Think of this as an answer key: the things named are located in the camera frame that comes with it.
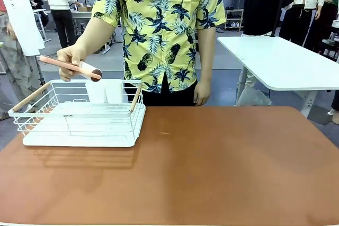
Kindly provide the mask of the person's right hand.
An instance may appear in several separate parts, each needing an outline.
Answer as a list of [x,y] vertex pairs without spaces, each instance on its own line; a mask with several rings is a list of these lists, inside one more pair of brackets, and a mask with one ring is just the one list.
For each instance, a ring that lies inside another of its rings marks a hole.
[[[72,46],[62,48],[57,52],[59,61],[71,63],[72,65],[78,66],[81,60],[85,60],[88,56],[86,48],[81,43],[75,43]],[[59,75],[65,82],[69,82],[74,76],[75,72],[67,68],[59,68]]]

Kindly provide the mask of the person's left hand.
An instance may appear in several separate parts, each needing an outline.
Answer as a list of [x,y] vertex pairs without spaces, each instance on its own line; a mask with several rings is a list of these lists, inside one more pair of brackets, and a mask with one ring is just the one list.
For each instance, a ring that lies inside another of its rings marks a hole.
[[211,91],[211,82],[209,80],[200,80],[194,89],[193,102],[195,106],[203,106],[209,99]]

